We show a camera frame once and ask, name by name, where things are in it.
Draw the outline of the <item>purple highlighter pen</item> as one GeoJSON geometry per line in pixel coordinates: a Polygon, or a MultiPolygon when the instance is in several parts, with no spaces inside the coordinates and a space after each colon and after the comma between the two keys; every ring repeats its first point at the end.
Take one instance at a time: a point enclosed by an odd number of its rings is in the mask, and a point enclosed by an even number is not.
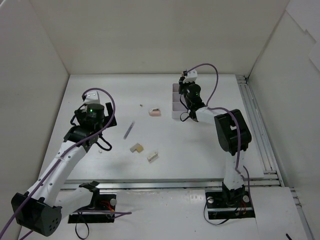
{"type": "Polygon", "coordinates": [[[127,131],[125,132],[124,136],[123,136],[123,139],[126,140],[127,137],[129,136],[132,128],[134,127],[135,125],[135,121],[133,120],[132,123],[130,124],[130,126],[128,127],[127,131]]]}

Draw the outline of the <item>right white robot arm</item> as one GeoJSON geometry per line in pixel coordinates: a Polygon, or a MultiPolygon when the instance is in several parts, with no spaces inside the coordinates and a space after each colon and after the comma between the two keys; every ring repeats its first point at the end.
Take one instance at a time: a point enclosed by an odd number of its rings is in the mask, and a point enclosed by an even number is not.
{"type": "Polygon", "coordinates": [[[214,125],[218,143],[222,150],[228,153],[220,200],[227,206],[233,206],[242,200],[245,193],[240,157],[252,141],[249,127],[239,109],[206,106],[200,96],[201,87],[194,80],[182,76],[178,84],[178,92],[184,98],[182,105],[188,112],[187,118],[214,125]]]}

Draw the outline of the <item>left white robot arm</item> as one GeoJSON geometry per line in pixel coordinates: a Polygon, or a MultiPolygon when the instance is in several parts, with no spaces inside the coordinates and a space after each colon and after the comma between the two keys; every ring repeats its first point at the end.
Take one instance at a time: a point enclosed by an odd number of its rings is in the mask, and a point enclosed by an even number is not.
{"type": "Polygon", "coordinates": [[[82,183],[70,197],[58,200],[66,179],[103,137],[102,132],[117,125],[115,103],[84,103],[75,110],[73,123],[63,138],[60,149],[38,181],[25,193],[16,193],[11,199],[13,219],[31,232],[51,236],[61,220],[82,207],[96,209],[100,204],[98,182],[82,183]]]}

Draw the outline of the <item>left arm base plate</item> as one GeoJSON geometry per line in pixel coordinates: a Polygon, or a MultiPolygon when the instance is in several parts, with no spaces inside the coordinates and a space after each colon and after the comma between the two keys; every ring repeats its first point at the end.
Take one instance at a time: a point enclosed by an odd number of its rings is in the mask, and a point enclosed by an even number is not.
{"type": "Polygon", "coordinates": [[[67,218],[68,224],[102,224],[114,223],[115,214],[106,213],[116,210],[117,195],[114,193],[102,193],[95,197],[93,206],[84,206],[72,213],[67,218]]]}

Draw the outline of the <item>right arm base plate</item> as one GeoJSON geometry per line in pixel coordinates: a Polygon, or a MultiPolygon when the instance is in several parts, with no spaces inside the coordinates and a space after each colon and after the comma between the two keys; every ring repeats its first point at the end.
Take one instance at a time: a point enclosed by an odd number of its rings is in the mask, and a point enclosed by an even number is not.
{"type": "Polygon", "coordinates": [[[206,191],[205,199],[204,216],[207,217],[208,220],[224,221],[256,217],[247,190],[231,202],[226,202],[223,199],[223,193],[221,191],[206,191]]]}

